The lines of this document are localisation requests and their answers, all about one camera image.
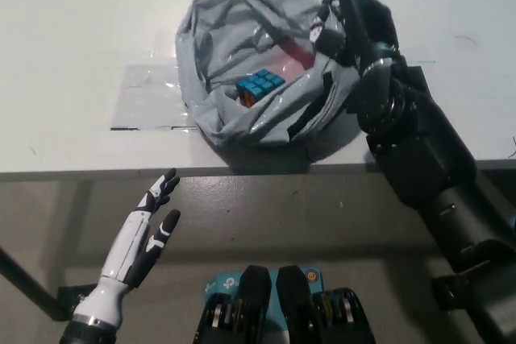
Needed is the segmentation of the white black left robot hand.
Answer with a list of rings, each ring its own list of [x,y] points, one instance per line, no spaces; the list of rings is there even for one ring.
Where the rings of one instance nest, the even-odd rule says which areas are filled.
[[[179,221],[181,212],[172,209],[155,233],[148,233],[152,216],[169,202],[179,181],[177,170],[170,169],[129,213],[106,257],[96,288],[75,308],[74,321],[103,329],[120,328],[123,298],[142,284]]]

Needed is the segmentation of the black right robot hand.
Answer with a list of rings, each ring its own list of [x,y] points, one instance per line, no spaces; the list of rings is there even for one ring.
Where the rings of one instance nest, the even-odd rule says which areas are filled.
[[[390,9],[378,0],[322,0],[310,25],[310,42],[360,75],[383,60],[400,56]]]

